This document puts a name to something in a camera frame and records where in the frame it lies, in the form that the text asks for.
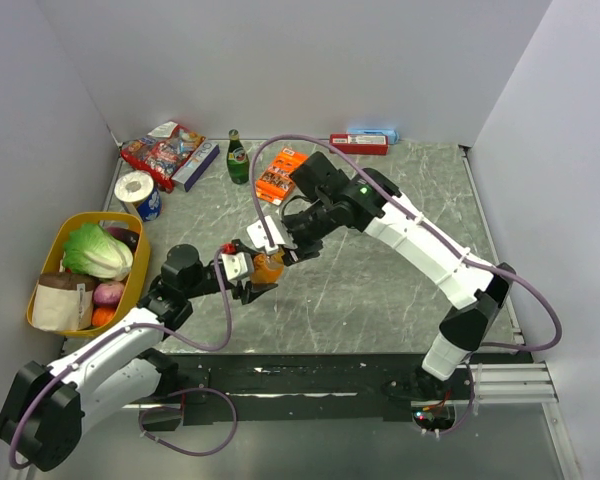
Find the orange juice bottle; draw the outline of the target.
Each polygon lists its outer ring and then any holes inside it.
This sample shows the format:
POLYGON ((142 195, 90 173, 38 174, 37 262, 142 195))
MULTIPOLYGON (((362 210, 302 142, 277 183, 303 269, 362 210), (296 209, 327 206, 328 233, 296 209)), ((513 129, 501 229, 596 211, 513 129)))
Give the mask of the orange juice bottle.
POLYGON ((266 261, 267 254, 261 253, 254 257, 254 271, 250 280, 254 284, 276 283, 284 271, 284 265, 272 268, 266 261))

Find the orange bottle cap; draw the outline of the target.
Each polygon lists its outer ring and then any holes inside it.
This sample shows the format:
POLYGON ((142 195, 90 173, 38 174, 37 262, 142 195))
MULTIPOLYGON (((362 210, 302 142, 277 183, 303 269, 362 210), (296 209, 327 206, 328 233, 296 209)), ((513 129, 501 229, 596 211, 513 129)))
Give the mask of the orange bottle cap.
POLYGON ((272 268, 278 268, 280 265, 284 265, 284 252, 278 251, 275 254, 267 255, 266 261, 272 268))

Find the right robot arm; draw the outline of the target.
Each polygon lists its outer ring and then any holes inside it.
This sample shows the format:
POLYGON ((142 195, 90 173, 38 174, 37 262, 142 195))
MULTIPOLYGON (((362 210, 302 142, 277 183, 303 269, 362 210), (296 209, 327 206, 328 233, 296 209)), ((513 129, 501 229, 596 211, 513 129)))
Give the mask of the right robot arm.
POLYGON ((324 154, 315 153, 290 178, 311 203, 282 217, 298 259, 317 256, 323 239, 337 228, 355 229, 389 246, 447 297, 451 308, 417 374, 424 396, 441 397, 451 388, 456 367, 479 349, 504 307, 510 279, 492 273, 490 263, 430 224, 376 169, 348 177, 324 154))

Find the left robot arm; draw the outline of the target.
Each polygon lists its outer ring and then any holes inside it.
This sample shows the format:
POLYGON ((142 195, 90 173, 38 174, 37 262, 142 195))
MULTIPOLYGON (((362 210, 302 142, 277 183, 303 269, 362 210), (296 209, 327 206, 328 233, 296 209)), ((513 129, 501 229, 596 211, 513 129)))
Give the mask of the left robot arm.
POLYGON ((115 326, 74 353, 16 373, 0 411, 0 439, 12 469, 49 471, 76 448, 83 434, 122 406, 151 397, 171 399, 175 367, 155 347, 192 313, 191 299, 219 293, 244 304, 275 288, 283 250, 253 250, 239 240, 220 247, 209 264, 192 245, 167 254, 149 293, 115 326))

